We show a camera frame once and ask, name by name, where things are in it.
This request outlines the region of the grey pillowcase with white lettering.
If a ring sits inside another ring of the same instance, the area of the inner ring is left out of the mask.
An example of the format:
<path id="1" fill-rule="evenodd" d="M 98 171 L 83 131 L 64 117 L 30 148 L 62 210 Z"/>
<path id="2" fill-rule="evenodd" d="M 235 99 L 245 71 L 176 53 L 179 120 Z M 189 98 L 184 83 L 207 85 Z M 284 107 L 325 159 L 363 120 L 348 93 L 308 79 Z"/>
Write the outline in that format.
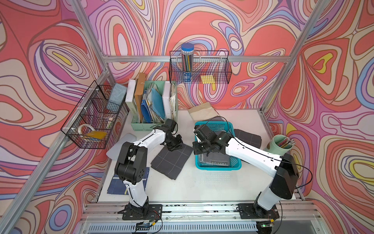
<path id="1" fill-rule="evenodd" d="M 219 152 L 204 153 L 198 155 L 198 161 L 204 166 L 228 167 L 230 165 L 230 156 Z"/>

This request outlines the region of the teal plastic basket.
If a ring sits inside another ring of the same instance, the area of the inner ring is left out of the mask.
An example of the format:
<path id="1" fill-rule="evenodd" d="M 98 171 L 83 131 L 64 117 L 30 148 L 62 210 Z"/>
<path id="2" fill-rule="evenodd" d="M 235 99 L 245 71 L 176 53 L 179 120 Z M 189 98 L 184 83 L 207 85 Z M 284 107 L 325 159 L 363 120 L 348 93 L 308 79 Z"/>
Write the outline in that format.
<path id="1" fill-rule="evenodd" d="M 200 125 L 205 125 L 213 131 L 226 131 L 230 132 L 233 136 L 235 136 L 234 133 L 234 127 L 232 123 L 226 122 L 226 121 L 198 121 L 195 123 L 195 127 Z M 200 170 L 206 170 L 206 171 L 237 171 L 241 169 L 242 163 L 241 161 L 236 158 L 230 156 L 228 166 L 222 166 L 222 165 L 211 165 L 203 163 L 199 160 L 200 155 L 195 155 L 195 166 Z"/>

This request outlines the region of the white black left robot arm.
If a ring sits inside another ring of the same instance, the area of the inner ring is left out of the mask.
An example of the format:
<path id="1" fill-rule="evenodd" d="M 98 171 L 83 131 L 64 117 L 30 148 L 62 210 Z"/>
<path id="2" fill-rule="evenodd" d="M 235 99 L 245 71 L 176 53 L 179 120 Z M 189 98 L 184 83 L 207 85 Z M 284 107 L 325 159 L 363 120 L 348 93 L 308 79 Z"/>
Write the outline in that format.
<path id="1" fill-rule="evenodd" d="M 167 119 L 163 125 L 158 125 L 151 132 L 134 143 L 122 144 L 115 166 L 115 174 L 129 188 L 129 207 L 139 213 L 149 209 L 149 198 L 145 193 L 142 182 L 147 167 L 148 152 L 158 145 L 164 145 L 169 151 L 182 148 L 181 135 L 174 135 L 177 122 Z"/>

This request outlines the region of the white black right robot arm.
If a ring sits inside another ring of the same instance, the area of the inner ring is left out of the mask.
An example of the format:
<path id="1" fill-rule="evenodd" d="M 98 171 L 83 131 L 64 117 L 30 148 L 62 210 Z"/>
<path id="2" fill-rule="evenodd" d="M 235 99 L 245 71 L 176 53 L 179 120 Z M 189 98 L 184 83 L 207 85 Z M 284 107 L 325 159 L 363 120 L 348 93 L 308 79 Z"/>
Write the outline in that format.
<path id="1" fill-rule="evenodd" d="M 259 193 L 253 204 L 255 211 L 270 211 L 282 199 L 290 200 L 297 187 L 299 173 L 292 156 L 271 154 L 253 147 L 232 134 L 216 134 L 206 126 L 194 130 L 197 141 L 193 142 L 196 155 L 224 153 L 245 161 L 272 177 L 270 184 Z"/>

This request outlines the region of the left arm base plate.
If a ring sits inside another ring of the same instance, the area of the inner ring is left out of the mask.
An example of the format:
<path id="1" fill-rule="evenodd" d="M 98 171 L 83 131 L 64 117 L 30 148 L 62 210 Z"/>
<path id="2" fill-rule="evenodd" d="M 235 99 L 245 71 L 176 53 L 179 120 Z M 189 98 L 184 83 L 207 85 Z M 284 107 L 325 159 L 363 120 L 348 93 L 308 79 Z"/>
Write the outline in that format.
<path id="1" fill-rule="evenodd" d="M 122 219 L 128 220 L 158 220 L 162 217 L 162 204 L 151 204 L 145 207 L 136 207 L 131 204 L 125 206 L 125 208 L 118 212 L 122 214 Z"/>

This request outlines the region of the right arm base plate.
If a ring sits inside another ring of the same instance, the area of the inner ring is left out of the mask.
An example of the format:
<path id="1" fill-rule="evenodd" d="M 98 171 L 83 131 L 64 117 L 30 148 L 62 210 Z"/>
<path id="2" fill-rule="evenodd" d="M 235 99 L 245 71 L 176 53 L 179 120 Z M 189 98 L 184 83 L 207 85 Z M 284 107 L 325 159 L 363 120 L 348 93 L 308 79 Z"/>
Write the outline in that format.
<path id="1" fill-rule="evenodd" d="M 239 212 L 241 219 L 277 220 L 280 218 L 276 205 L 267 211 L 254 203 L 239 203 L 236 210 Z"/>

